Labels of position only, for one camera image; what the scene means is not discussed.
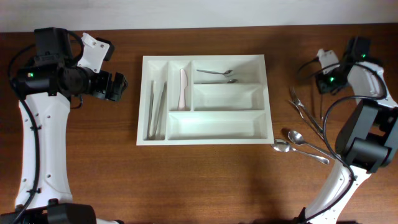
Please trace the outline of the long steel tongs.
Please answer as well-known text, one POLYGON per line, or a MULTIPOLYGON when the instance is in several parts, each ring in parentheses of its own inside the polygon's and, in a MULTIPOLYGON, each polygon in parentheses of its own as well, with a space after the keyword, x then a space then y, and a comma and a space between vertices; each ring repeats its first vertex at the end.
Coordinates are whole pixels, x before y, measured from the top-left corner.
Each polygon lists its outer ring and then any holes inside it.
POLYGON ((148 140, 155 140, 157 129, 160 123, 160 115, 162 112, 162 104, 164 102, 164 95, 166 92, 167 82, 155 82, 152 80, 150 86, 150 105, 149 105, 149 119, 147 127, 148 140))

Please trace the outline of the small steel teaspoon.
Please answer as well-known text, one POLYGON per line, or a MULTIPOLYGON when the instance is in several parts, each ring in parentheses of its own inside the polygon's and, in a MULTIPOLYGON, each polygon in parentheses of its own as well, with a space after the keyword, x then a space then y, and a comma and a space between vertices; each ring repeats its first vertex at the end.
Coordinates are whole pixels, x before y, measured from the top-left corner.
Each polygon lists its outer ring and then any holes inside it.
POLYGON ((210 73, 210 74, 215 74, 215 75, 224 75, 226 77, 233 75, 233 71, 232 70, 227 70, 225 72, 216 72, 216 71, 209 71, 209 70, 197 70, 198 72, 202 72, 202 73, 210 73))
POLYGON ((205 82, 205 83, 200 83, 201 85, 207 85, 207 84, 232 84, 232 83, 238 83, 237 79, 231 79, 228 81, 222 81, 222 82, 205 82))

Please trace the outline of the pink plastic knife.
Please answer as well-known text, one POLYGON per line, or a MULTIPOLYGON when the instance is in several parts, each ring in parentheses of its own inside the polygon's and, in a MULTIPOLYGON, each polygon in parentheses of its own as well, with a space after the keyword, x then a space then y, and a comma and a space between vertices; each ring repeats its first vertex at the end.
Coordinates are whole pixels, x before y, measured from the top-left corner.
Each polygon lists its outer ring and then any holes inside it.
POLYGON ((188 78, 185 69, 180 70, 180 95, 178 101, 178 110, 184 111, 186 107, 186 93, 185 89, 188 86, 188 78))

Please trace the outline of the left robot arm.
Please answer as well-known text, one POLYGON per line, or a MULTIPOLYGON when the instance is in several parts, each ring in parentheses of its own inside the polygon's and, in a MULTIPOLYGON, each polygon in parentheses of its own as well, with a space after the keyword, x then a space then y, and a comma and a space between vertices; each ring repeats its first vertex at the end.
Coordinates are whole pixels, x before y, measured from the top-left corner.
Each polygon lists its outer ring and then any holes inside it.
POLYGON ((128 86, 121 73, 102 70, 114 45, 56 27, 36 29, 36 54, 9 84, 23 125, 22 175, 15 210, 2 223, 99 224, 92 206, 73 202, 67 177, 66 130, 73 97, 119 101, 128 86))

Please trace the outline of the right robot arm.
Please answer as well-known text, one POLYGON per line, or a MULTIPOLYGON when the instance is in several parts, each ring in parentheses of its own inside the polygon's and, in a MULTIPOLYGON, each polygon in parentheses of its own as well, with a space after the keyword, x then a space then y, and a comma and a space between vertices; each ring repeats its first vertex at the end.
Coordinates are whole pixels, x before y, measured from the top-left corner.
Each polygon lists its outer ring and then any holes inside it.
POLYGON ((320 49, 312 62, 321 69, 311 75, 320 95, 335 95, 351 87, 354 94, 336 100, 321 123, 311 126, 335 163, 316 199, 304 207, 294 223, 338 223, 338 217, 358 187, 379 168, 388 166, 397 152, 397 103, 384 80, 382 62, 370 56, 371 41, 349 40, 338 59, 334 51, 320 49), (328 118, 339 104, 355 100, 356 107, 332 146, 327 137, 328 118))

